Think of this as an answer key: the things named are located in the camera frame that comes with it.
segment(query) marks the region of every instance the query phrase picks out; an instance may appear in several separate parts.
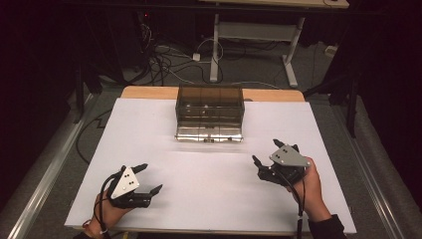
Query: white tabletop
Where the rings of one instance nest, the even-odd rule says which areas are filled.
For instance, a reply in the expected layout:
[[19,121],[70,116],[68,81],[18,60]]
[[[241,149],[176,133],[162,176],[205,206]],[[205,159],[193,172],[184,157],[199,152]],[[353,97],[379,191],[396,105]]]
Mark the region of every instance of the white tabletop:
[[240,143],[178,142],[175,133],[175,100],[118,99],[65,225],[81,227],[92,217],[103,182],[122,165],[148,163],[136,175],[136,192],[163,187],[117,229],[293,234],[297,203],[282,186],[260,180],[252,159],[255,154],[271,165],[277,138],[315,160],[327,207],[345,233],[356,232],[308,103],[245,102]]

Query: black sleeve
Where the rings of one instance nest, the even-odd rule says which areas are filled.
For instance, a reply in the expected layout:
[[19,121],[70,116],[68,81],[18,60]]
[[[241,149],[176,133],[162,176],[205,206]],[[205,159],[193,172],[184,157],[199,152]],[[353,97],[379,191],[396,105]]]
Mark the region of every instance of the black sleeve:
[[326,221],[321,222],[311,222],[310,224],[311,233],[313,234],[314,239],[344,239],[346,238],[343,230],[344,226],[341,224],[337,215],[332,215],[332,217]]
[[80,234],[74,236],[74,239],[93,239],[92,237],[89,237],[84,232],[81,232]]

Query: wrist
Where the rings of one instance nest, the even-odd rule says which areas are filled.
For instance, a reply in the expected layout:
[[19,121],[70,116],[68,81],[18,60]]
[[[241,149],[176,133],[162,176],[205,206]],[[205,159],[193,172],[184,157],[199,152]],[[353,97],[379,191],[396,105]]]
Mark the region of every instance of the wrist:
[[321,222],[331,218],[331,213],[323,202],[310,205],[305,209],[305,213],[312,222]]
[[102,228],[100,227],[100,224],[97,223],[96,220],[93,220],[90,222],[90,224],[87,224],[84,226],[84,233],[87,234],[87,236],[95,239],[103,239],[104,236],[102,234]]

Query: table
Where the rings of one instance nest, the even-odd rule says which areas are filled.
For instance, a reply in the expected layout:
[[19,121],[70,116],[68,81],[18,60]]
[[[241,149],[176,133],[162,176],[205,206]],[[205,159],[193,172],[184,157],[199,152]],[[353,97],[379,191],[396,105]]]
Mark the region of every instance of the table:
[[[338,8],[348,7],[346,0],[201,0],[203,2],[213,2],[218,4],[254,4],[271,6],[289,6],[302,8]],[[221,22],[219,14],[215,14],[214,19],[214,44],[213,57],[211,61],[210,82],[218,82],[218,47],[219,38],[241,38],[269,41],[290,42],[289,52],[283,55],[283,63],[291,88],[298,87],[295,72],[292,67],[292,58],[298,44],[304,26],[305,17],[299,18],[297,25],[274,25],[274,24],[254,24],[240,22]]]
[[[328,208],[339,215],[345,233],[355,227],[308,103],[296,91],[245,90],[240,143],[178,142],[176,88],[128,87],[114,105],[66,226],[81,228],[91,218],[104,180],[122,165],[148,163],[137,174],[149,191],[163,184],[148,208],[129,212],[115,229],[152,232],[293,235],[298,206],[280,185],[262,181],[252,154],[264,164],[277,148],[272,139],[299,145],[315,159]],[[281,96],[275,102],[276,95]],[[309,231],[305,222],[304,232]]]

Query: wooden table edge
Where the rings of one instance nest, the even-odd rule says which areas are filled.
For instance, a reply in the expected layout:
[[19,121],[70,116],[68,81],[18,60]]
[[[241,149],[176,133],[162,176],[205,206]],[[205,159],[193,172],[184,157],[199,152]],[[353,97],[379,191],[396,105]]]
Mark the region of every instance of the wooden table edge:
[[[162,99],[176,100],[178,87],[138,87],[123,89],[123,99]],[[304,102],[304,95],[297,90],[243,89],[245,101],[253,102]]]

